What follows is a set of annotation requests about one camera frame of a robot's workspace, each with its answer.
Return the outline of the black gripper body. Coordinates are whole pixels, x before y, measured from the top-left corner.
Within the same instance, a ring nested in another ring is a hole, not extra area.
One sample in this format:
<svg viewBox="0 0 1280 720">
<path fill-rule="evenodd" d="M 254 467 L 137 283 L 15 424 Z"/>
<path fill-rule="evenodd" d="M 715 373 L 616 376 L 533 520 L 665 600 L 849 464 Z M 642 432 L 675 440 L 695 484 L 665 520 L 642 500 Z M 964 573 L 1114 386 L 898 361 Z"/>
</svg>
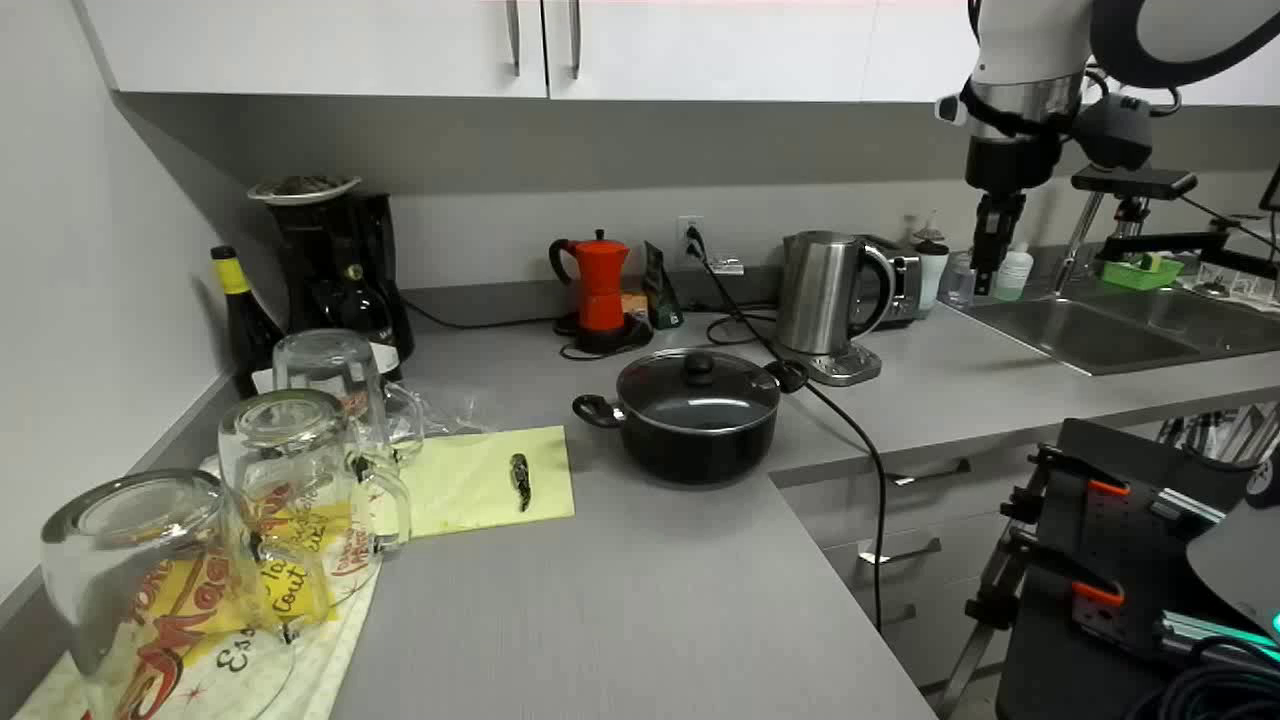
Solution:
<svg viewBox="0 0 1280 720">
<path fill-rule="evenodd" d="M 1007 244 L 1023 213 L 1023 191 L 1041 189 L 1061 164 L 1061 135 L 999 135 L 980 128 L 969 141 L 964 179 L 980 191 L 976 241 Z"/>
</svg>

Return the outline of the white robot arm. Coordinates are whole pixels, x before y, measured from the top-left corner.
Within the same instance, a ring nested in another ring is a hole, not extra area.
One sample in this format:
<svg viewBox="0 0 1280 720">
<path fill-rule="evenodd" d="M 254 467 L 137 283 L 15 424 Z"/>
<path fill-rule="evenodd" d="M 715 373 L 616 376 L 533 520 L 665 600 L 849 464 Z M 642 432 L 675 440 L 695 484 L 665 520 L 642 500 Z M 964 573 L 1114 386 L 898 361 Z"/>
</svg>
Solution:
<svg viewBox="0 0 1280 720">
<path fill-rule="evenodd" d="M 987 297 L 1023 191 L 1070 143 L 1092 164 L 1151 155 L 1131 88 L 1176 91 L 1280 38 L 1280 0 L 964 0 L 976 63 L 951 108 L 969 128 L 964 179 L 980 191 L 972 292 Z"/>
</svg>

